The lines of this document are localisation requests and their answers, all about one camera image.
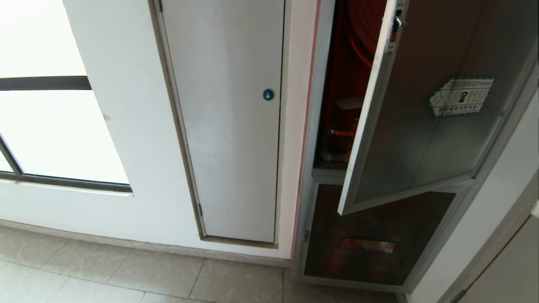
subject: white access panel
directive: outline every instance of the white access panel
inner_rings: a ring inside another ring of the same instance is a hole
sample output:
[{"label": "white access panel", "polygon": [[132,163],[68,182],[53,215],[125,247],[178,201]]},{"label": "white access panel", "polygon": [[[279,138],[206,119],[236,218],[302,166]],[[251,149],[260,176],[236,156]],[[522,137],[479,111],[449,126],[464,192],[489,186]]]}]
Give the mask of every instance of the white access panel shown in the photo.
[{"label": "white access panel", "polygon": [[206,234],[273,242],[284,0],[162,7]]}]

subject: cabinet door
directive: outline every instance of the cabinet door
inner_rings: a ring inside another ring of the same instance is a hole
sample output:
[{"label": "cabinet door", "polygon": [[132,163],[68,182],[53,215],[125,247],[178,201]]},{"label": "cabinet door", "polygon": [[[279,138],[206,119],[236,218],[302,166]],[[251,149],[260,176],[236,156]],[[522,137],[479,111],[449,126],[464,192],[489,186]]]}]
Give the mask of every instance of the cabinet door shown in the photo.
[{"label": "cabinet door", "polygon": [[284,0],[162,5],[206,234],[273,242]]},{"label": "cabinet door", "polygon": [[[398,48],[384,53],[397,24],[387,2],[340,214],[474,177],[537,56],[537,2],[517,2],[410,0]],[[429,97],[474,76],[495,78],[480,113],[436,119]]]}]

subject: window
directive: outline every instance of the window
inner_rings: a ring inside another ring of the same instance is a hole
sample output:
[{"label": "window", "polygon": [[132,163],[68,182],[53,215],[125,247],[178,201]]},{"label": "window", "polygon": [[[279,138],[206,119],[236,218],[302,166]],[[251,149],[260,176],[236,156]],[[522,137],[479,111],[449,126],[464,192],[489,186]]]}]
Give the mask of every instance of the window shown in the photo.
[{"label": "window", "polygon": [[131,191],[62,1],[2,1],[0,37],[0,178]]}]

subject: blue round lock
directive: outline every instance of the blue round lock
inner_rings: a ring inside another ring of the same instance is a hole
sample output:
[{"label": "blue round lock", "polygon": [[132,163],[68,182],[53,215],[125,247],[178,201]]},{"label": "blue round lock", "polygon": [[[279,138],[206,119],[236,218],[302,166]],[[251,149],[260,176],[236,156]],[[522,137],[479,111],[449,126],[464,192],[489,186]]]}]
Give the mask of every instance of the blue round lock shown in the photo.
[{"label": "blue round lock", "polygon": [[273,90],[268,88],[264,91],[264,93],[262,93],[262,97],[266,101],[271,101],[275,97],[275,93],[273,92]]}]

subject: floor tile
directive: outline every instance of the floor tile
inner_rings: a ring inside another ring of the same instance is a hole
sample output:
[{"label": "floor tile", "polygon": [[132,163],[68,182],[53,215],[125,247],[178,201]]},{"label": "floor tile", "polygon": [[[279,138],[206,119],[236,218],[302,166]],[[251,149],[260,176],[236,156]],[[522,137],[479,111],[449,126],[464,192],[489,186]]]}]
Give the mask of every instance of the floor tile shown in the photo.
[{"label": "floor tile", "polygon": [[190,299],[281,303],[282,271],[278,267],[206,259]]},{"label": "floor tile", "polygon": [[187,298],[203,260],[179,254],[134,250],[109,284]]},{"label": "floor tile", "polygon": [[377,303],[376,293],[291,281],[285,271],[284,303]]},{"label": "floor tile", "polygon": [[167,295],[155,294],[147,292],[140,303],[201,303],[201,301],[193,301],[189,299],[181,299],[169,297]]},{"label": "floor tile", "polygon": [[42,270],[106,283],[127,258],[131,249],[71,240],[43,266]]},{"label": "floor tile", "polygon": [[390,292],[377,292],[376,299],[378,299],[378,303],[397,303],[395,294]]},{"label": "floor tile", "polygon": [[14,263],[0,270],[0,302],[45,303],[69,279]]},{"label": "floor tile", "polygon": [[9,237],[11,234],[13,234],[16,231],[17,230],[13,229],[13,228],[7,228],[7,227],[4,227],[4,226],[0,226],[0,242],[2,240],[5,240],[7,237]]},{"label": "floor tile", "polygon": [[0,245],[0,259],[39,268],[69,239],[16,231]]},{"label": "floor tile", "polygon": [[143,295],[141,291],[70,278],[48,303],[139,303]]}]

